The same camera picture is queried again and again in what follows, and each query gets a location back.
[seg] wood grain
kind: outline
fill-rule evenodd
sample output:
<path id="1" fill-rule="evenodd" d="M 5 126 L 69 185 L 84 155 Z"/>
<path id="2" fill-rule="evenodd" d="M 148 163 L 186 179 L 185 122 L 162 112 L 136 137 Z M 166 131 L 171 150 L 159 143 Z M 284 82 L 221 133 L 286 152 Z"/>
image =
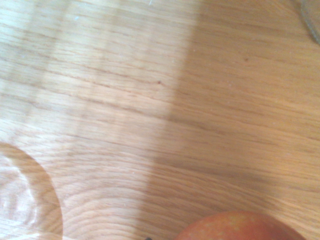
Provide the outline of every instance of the wood grain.
<path id="1" fill-rule="evenodd" d="M 4 203 L 34 199 L 5 239 L 167 240 L 227 210 L 319 239 L 320 46 L 299 1 L 8 0 L 0 14 L 0 229 L 18 221 Z"/>

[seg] wooden table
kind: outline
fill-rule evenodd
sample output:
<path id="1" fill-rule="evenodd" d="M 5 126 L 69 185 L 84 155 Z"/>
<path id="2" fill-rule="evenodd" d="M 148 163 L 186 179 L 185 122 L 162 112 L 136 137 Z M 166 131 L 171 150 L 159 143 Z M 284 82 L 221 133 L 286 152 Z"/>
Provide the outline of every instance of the wooden table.
<path id="1" fill-rule="evenodd" d="M 228 210 L 319 239 L 298 1 L 3 0 L 0 66 L 2 239 L 171 240 Z"/>

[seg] apple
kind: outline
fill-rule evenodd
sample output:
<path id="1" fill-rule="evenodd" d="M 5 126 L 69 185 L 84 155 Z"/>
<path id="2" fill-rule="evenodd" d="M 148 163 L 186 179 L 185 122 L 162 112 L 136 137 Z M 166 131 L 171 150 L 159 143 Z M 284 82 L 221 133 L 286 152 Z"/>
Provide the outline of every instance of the apple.
<path id="1" fill-rule="evenodd" d="M 250 211 L 226 211 L 200 219 L 174 240 L 306 240 L 275 218 Z"/>

